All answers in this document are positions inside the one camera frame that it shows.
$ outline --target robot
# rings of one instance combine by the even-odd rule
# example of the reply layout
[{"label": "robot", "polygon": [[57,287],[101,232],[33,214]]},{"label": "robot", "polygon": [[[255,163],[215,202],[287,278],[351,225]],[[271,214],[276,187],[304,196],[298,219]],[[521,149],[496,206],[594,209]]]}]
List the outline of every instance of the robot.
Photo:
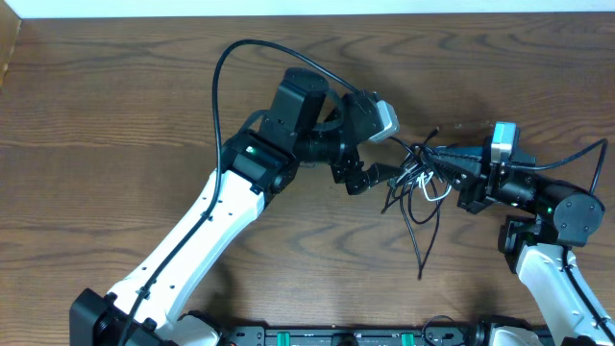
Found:
[{"label": "robot", "polygon": [[[244,44],[282,50],[321,73],[287,69],[271,108],[254,112],[237,134],[220,145],[218,78],[226,57]],[[322,74],[350,92],[339,97]],[[327,97],[335,108],[317,123]],[[293,181],[301,162],[328,164],[334,181],[345,185],[350,195],[380,183],[393,189],[402,182],[412,190],[426,183],[429,172],[430,178],[449,186],[447,193],[458,191],[457,206],[471,213],[496,203],[526,211],[530,217],[506,218],[498,249],[540,308],[552,336],[547,344],[615,345],[615,324],[581,276],[570,250],[584,246],[603,220],[604,205],[594,188],[605,139],[564,161],[536,165],[535,157],[517,148],[517,126],[499,122],[480,147],[410,146],[395,138],[408,151],[404,164],[374,163],[363,170],[357,146],[367,140],[381,142],[399,131],[393,107],[377,93],[356,89],[297,52],[250,39],[234,43],[222,55],[214,72],[212,99],[216,170],[187,214],[142,264],[104,297],[88,288],[75,300],[69,314],[71,345],[240,345],[233,338],[245,333],[229,337],[202,315],[182,315],[182,311],[224,249]],[[252,130],[257,120],[260,125]],[[589,190],[536,173],[573,161],[600,144],[601,159]],[[273,335],[271,342],[290,345],[288,333],[255,333],[265,345],[271,342],[263,333]],[[335,345],[358,345],[357,335],[361,333],[331,333],[329,340]],[[425,328],[420,335],[382,335],[387,335],[388,344],[403,346],[545,344],[524,323],[501,317],[482,318],[467,332],[455,330],[439,338],[426,338]]]}]

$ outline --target brown table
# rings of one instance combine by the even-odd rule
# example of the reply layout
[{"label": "brown table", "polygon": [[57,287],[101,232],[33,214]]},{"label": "brown table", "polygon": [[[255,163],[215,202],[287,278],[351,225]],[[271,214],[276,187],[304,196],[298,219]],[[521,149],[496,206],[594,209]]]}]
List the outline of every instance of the brown table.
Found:
[{"label": "brown table", "polygon": [[[164,238],[215,166],[213,67],[245,37],[274,40],[381,93],[400,137],[477,144],[498,120],[539,162],[615,140],[615,14],[480,14],[26,20],[0,95],[0,342],[67,341],[68,308],[105,293]],[[220,85],[224,137],[269,107],[284,69],[246,47]],[[366,161],[401,148],[366,145]],[[610,213],[580,267],[615,311],[615,151],[598,194]],[[550,175],[588,185],[598,153]],[[187,304],[223,323],[416,325],[498,313],[544,323],[496,242],[510,208],[443,207],[422,281],[380,186],[357,197],[328,167],[302,169],[227,249]],[[431,205],[417,198],[417,213]],[[418,228],[426,249],[432,224]]]}]

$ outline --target white wall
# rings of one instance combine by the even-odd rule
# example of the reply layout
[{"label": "white wall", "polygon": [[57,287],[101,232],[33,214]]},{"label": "white wall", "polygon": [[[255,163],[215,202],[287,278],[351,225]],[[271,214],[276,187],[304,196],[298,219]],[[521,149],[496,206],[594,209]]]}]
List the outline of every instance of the white wall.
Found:
[{"label": "white wall", "polygon": [[6,0],[6,2],[22,18],[615,11],[615,0]]}]

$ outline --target wooden table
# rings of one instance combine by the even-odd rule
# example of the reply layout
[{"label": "wooden table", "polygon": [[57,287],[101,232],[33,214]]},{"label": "wooden table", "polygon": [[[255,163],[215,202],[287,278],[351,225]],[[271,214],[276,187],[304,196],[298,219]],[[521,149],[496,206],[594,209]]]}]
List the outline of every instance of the wooden table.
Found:
[{"label": "wooden table", "polygon": [[[615,14],[26,20],[0,95],[0,342],[65,344],[68,309],[103,294],[164,238],[215,166],[213,67],[245,38],[318,60],[395,106],[400,137],[477,144],[517,122],[539,162],[615,140]],[[245,47],[220,85],[224,137],[267,109],[298,61]],[[395,143],[362,155],[399,162]],[[580,267],[615,311],[615,151],[598,195],[610,211]],[[551,176],[587,186],[598,153]],[[223,323],[418,325],[498,313],[544,323],[497,236],[510,208],[443,207],[422,281],[385,186],[346,195],[326,166],[303,168],[246,229],[187,304]],[[421,202],[417,213],[431,205]],[[418,228],[425,251],[433,225]]]}]

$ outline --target green connector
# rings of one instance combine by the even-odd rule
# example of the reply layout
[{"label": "green connector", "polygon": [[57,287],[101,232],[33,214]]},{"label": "green connector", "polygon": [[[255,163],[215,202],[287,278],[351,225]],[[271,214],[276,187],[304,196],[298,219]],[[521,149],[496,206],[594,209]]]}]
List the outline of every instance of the green connector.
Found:
[{"label": "green connector", "polygon": [[410,334],[410,333],[402,334],[402,346],[415,346],[414,334]]},{"label": "green connector", "polygon": [[290,346],[290,333],[278,333],[278,346]]}]

